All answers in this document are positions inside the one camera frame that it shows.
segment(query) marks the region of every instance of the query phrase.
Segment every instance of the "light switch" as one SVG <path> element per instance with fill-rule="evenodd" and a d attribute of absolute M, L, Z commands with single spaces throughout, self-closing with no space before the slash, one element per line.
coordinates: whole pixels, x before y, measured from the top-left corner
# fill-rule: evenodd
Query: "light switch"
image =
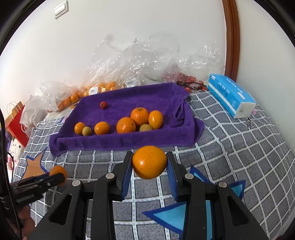
<path fill-rule="evenodd" d="M 69 11 L 69 2 L 65 1 L 54 9 L 54 18 L 58 19 Z"/>

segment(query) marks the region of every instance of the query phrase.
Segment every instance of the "plaid bedsheet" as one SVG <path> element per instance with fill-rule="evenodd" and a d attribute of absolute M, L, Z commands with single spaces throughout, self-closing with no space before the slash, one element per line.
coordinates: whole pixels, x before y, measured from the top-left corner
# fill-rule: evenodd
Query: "plaid bedsheet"
<path fill-rule="evenodd" d="M 259 106 L 247 120 L 233 119 L 210 93 L 191 94 L 188 101 L 194 116 L 205 122 L 200 140 L 193 147 L 174 146 L 163 150 L 172 151 L 188 171 L 193 165 L 211 182 L 246 180 L 243 202 L 273 239 L 295 205 L 295 155 Z M 62 124 L 63 119 L 47 120 L 33 129 L 17 166 L 15 181 L 25 170 L 26 156 L 35 157 L 45 149 L 42 166 L 48 171 L 55 164 L 63 166 L 68 172 L 67 184 L 75 179 L 94 181 L 123 161 L 127 150 L 69 151 L 53 157 L 48 141 Z M 66 186 L 50 189 L 42 199 L 31 204 L 31 216 L 36 224 Z M 117 240 L 178 239 L 178 234 L 142 214 L 172 203 L 166 172 L 152 180 L 142 180 L 133 173 L 126 200 L 114 202 Z M 86 239 L 90 239 L 91 207 L 90 201 Z"/>

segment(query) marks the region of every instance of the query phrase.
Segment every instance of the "green fruit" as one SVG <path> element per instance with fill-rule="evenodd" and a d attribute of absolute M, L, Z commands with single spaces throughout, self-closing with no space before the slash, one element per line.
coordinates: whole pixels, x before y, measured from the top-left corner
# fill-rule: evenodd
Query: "green fruit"
<path fill-rule="evenodd" d="M 89 136 L 89 135 L 91 135 L 91 133 L 92 133 L 92 130 L 90 127 L 84 127 L 82 130 L 83 136 Z"/>
<path fill-rule="evenodd" d="M 151 130 L 152 130 L 152 127 L 149 124 L 143 124 L 139 128 L 140 132 L 151 131 Z"/>

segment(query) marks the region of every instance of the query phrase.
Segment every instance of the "metal rivet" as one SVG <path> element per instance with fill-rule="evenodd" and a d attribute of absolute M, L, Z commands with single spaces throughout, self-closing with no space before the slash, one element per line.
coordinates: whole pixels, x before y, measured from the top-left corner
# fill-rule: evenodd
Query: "metal rivet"
<path fill-rule="evenodd" d="M 185 176 L 185 178 L 187 178 L 187 179 L 193 179 L 193 178 L 194 178 L 193 174 L 191 174 L 191 173 L 187 173 L 187 174 L 184 175 L 184 176 Z"/>
<path fill-rule="evenodd" d="M 220 187 L 227 187 L 227 184 L 226 184 L 226 182 L 219 182 L 218 183 L 218 185 L 220 186 Z"/>
<path fill-rule="evenodd" d="M 114 176 L 115 176 L 115 174 L 113 174 L 113 173 L 108 173 L 108 174 L 106 175 L 106 178 L 107 178 L 107 179 L 112 179 Z"/>
<path fill-rule="evenodd" d="M 72 185 L 74 186 L 74 187 L 77 187 L 77 186 L 79 186 L 80 185 L 80 180 L 75 180 L 75 181 L 73 181 L 72 182 Z"/>

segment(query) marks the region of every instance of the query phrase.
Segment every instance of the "purple cloth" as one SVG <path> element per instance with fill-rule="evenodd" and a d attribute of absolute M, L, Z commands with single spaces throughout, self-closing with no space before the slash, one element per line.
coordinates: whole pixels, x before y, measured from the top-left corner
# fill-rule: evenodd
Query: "purple cloth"
<path fill-rule="evenodd" d="M 146 145 L 193 146 L 204 130 L 204 122 L 194 118 L 185 99 L 188 92 L 175 83 L 163 83 L 125 88 L 83 98 L 65 120 L 59 133 L 50 137 L 52 155 L 59 156 L 69 150 L 123 150 Z M 100 109 L 102 101 L 108 108 Z M 164 116 L 160 129 L 147 132 L 118 134 L 116 124 L 122 117 L 130 117 L 136 107 L 149 112 L 159 110 Z M 96 123 L 105 121 L 110 134 L 79 136 L 74 132 L 78 122 L 94 129 Z"/>

